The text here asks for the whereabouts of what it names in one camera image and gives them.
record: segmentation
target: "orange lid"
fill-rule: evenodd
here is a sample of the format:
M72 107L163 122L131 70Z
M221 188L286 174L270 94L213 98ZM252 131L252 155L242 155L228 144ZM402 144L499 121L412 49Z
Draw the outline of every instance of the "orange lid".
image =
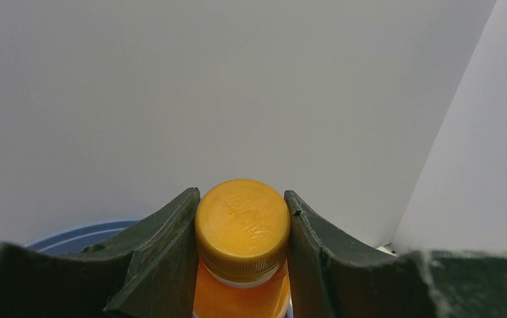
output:
M215 276L252 283L285 260L291 229L287 204L268 185L230 180L212 188L195 215L197 250Z

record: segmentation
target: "blue plate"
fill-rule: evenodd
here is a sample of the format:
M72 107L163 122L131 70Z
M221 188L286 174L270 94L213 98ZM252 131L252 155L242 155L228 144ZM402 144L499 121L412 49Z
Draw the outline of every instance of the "blue plate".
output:
M78 253L86 246L109 239L136 222L138 220L92 223L58 232L26 244L26 247L48 255ZM285 318L293 318L291 306L289 306Z

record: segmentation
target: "white panel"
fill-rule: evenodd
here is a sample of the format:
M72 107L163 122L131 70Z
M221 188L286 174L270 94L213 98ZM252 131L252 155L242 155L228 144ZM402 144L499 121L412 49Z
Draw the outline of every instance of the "white panel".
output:
M249 177L388 242L493 4L0 0L0 239Z
M487 22L394 247L507 250L507 0Z

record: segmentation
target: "orange bottle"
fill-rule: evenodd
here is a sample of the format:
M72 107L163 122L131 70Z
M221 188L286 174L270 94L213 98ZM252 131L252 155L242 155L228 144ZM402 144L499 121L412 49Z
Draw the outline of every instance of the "orange bottle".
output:
M287 204L268 185L231 180L210 190L195 215L197 318L282 318L291 298Z

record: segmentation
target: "orange container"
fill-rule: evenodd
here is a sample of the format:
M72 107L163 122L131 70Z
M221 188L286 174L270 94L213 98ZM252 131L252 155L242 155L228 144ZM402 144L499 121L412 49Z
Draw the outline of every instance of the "orange container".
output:
M231 180L210 190L195 216L197 318L281 318L291 298L286 262L291 224L268 185Z

